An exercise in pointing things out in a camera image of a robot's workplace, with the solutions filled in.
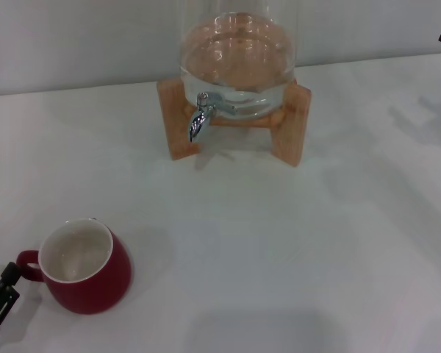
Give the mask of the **glass water dispenser jar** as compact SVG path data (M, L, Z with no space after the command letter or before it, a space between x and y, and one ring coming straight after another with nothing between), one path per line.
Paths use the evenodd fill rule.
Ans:
M217 93L233 119L282 104L294 79L300 0L179 0L180 71L186 99Z

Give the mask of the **red ceramic cup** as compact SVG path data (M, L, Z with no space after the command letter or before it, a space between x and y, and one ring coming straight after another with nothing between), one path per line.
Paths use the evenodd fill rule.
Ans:
M117 304L132 279L129 255L111 229L94 218L65 222L38 250L17 257L21 276L46 284L54 299L78 314Z

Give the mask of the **wooden dispenser stand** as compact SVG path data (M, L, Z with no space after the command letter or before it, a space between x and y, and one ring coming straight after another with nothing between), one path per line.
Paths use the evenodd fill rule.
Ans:
M186 100L184 84L180 78L159 81L157 92L172 160L198 154L201 147L197 141L191 143L188 140L188 127L196 109L197 98L194 105ZM292 81L284 89L281 107L272 112L252 119L222 117L222 112L218 112L209 126L269 129L272 155L296 167L302 157L311 100L312 92Z

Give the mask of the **chrome faucet tap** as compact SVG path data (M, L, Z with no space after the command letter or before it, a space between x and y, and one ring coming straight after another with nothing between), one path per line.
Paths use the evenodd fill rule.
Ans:
M228 104L224 96L219 93L201 92L197 95L196 109L188 127L188 140L191 143L198 140L203 128L209 126L218 112L235 115L237 108Z

